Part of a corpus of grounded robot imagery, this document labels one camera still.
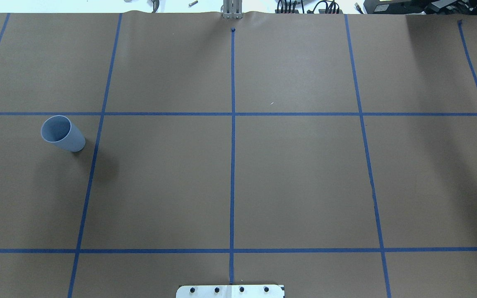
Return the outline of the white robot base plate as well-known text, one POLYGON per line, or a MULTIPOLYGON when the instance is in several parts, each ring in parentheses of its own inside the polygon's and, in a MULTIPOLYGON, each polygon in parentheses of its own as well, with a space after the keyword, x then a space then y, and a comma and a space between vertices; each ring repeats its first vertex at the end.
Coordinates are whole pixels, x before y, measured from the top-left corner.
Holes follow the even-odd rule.
POLYGON ((283 285, 184 285, 176 291, 176 298, 284 298, 283 285))

